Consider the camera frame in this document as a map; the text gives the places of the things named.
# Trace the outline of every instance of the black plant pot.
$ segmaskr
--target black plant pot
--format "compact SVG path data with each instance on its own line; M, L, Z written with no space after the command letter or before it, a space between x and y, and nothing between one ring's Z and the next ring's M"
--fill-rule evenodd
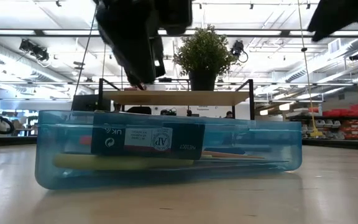
M190 72L190 88L192 91L214 91L216 75L210 72Z

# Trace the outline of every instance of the green plant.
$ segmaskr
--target green plant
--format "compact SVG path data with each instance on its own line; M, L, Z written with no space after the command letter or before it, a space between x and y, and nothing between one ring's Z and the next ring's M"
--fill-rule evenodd
M190 72L222 75L237 60L227 50L229 42L226 36L218 35L214 26L196 28L194 35L181 39L183 45L173 56L173 62L182 67L180 75L188 75Z

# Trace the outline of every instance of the potted plant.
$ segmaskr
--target potted plant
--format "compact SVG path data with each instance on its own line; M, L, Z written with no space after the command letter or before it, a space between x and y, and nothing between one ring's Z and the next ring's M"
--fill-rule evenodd
M218 35L214 26L208 25L181 39L183 45L173 56L173 62L181 65L180 75L189 76L192 91L213 91L216 77L228 72L237 60L226 47L226 36Z

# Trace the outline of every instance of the wooden floor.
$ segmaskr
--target wooden floor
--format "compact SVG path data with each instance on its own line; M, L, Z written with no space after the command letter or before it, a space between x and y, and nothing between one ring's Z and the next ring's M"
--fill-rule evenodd
M295 172L246 179L52 192L34 146L0 148L0 224L358 224L358 151L304 147Z

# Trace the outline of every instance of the translucent blue container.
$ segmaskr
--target translucent blue container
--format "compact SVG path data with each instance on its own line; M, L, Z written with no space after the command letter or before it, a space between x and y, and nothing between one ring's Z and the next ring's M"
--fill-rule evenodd
M41 111L35 177L46 189L140 185L295 170L301 124Z

